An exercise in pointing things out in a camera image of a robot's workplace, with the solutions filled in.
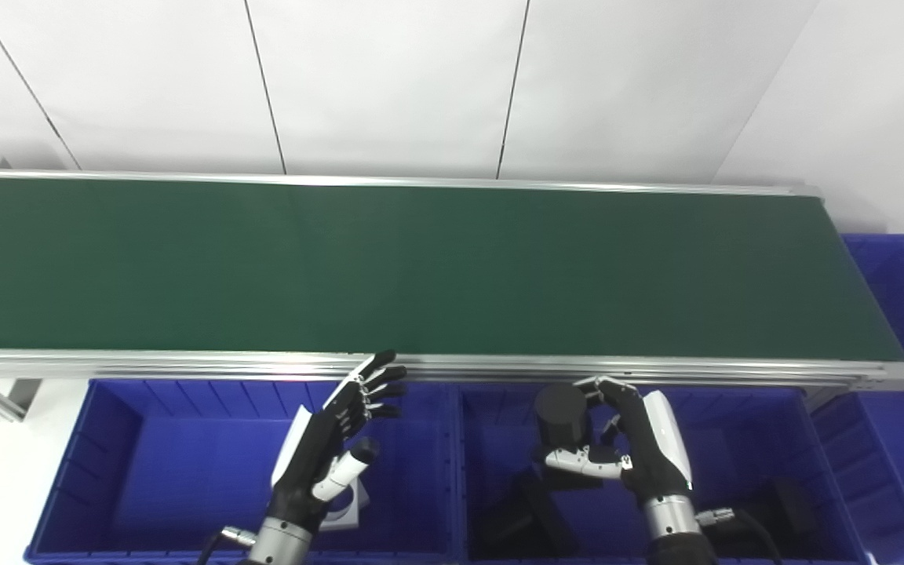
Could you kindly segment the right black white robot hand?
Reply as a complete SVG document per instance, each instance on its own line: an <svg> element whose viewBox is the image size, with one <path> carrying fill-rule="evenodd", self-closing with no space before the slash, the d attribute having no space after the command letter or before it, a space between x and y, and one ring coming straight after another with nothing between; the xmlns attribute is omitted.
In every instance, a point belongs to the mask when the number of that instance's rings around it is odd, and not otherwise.
<svg viewBox="0 0 904 565"><path fill-rule="evenodd" d="M598 446L543 443L537 461L556 471L620 480L634 494L654 537L697 533L691 464L666 395L660 390L643 395L607 376L581 379L571 387L581 394L580 408L607 405L616 414Z"/></svg>

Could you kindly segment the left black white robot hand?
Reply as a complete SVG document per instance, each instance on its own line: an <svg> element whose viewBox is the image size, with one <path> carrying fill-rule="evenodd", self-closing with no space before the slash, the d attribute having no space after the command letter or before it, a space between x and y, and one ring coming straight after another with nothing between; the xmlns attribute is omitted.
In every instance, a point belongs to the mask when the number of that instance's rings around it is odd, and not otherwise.
<svg viewBox="0 0 904 565"><path fill-rule="evenodd" d="M319 532L330 502L359 473L346 472L340 479L330 476L334 466L347 459L365 469L379 454L377 441L354 439L374 419L398 418L401 408L388 403L406 392L402 379L406 367L395 363L393 350L377 352L348 373L319 410L308 418L294 418L286 437L292 447L290 460L272 488L265 517L273 525L294 525L306 532Z"/></svg>

